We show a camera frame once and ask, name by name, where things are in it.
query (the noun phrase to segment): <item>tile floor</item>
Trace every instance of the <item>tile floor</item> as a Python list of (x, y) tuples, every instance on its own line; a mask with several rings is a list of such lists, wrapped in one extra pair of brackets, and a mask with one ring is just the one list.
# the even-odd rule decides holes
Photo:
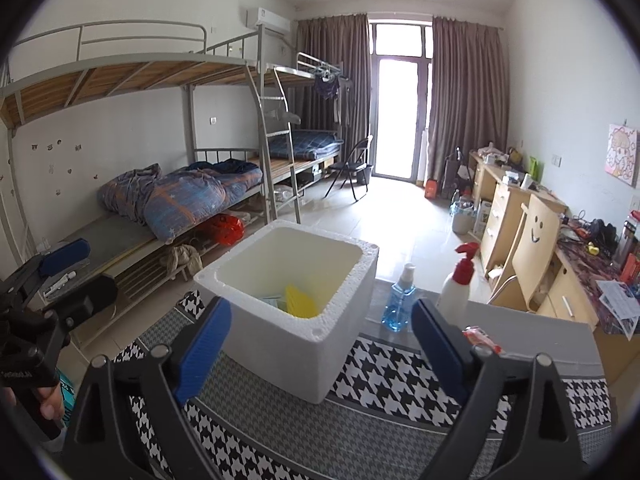
[[(454, 269), (460, 255), (455, 249), (471, 237), (459, 237), (451, 231), (450, 217), (445, 203), (434, 203), (424, 198), (424, 190), (412, 184), (373, 178), (369, 193), (354, 203), (348, 184), (343, 189), (334, 187), (324, 200), (330, 182), (325, 180), (306, 190), (302, 207), (302, 223), (361, 238), (380, 247), (377, 277), (395, 281), (406, 262), (416, 265), (415, 285), (439, 292), (447, 275)], [(356, 188), (359, 197), (364, 186)], [(288, 206), (280, 218), (295, 221), (293, 207)], [(261, 227), (254, 222), (250, 231)], [(225, 250), (213, 250), (203, 263), (213, 261)], [(165, 283), (130, 312), (117, 320), (95, 341), (84, 349), (89, 359), (96, 354), (113, 358), (135, 337), (160, 319), (171, 307), (191, 290), (193, 283), (181, 277)], [(475, 273), (471, 282), (471, 299), (486, 302), (489, 285), (483, 276)], [(86, 361), (71, 347), (63, 349), (60, 369), (79, 384), (86, 369)]]

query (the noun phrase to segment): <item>cartoon drawing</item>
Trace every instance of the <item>cartoon drawing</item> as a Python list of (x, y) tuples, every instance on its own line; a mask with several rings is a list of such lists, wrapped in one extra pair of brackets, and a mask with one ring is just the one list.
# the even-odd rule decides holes
[(636, 173), (637, 146), (637, 130), (610, 124), (605, 171), (633, 186)]

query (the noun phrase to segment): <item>blue liquid bottle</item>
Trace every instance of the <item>blue liquid bottle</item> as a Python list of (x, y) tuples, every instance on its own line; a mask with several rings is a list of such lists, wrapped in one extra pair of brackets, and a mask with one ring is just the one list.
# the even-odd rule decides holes
[(411, 319), (415, 295), (414, 270), (414, 264), (404, 264), (400, 279), (391, 286), (382, 324), (393, 332), (400, 332)]

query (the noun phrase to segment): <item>human hand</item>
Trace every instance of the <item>human hand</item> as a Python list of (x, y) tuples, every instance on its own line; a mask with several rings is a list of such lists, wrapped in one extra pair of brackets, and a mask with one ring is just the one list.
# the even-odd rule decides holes
[[(40, 396), (40, 414), (47, 420), (62, 420), (65, 414), (65, 406), (62, 399), (60, 384), (53, 387), (38, 388)], [(11, 388), (4, 388), (4, 393), (9, 403), (15, 406), (15, 394)]]

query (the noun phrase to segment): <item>red spray nozzle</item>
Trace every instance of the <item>red spray nozzle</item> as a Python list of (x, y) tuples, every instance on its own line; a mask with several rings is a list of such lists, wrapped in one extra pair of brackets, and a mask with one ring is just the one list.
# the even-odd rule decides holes
[(480, 244), (476, 242), (469, 242), (468, 244), (462, 244), (460, 247), (456, 249), (457, 253), (466, 253), (466, 257), (469, 260), (472, 260), (478, 249), (480, 248)]
[(471, 282), (471, 278), (474, 275), (474, 263), (473, 257), (476, 256), (476, 251), (480, 248), (480, 245), (476, 242), (468, 244), (462, 244), (456, 249), (457, 253), (466, 253), (466, 257), (462, 258), (456, 265), (456, 269), (453, 271), (453, 280), (460, 285), (468, 285)]

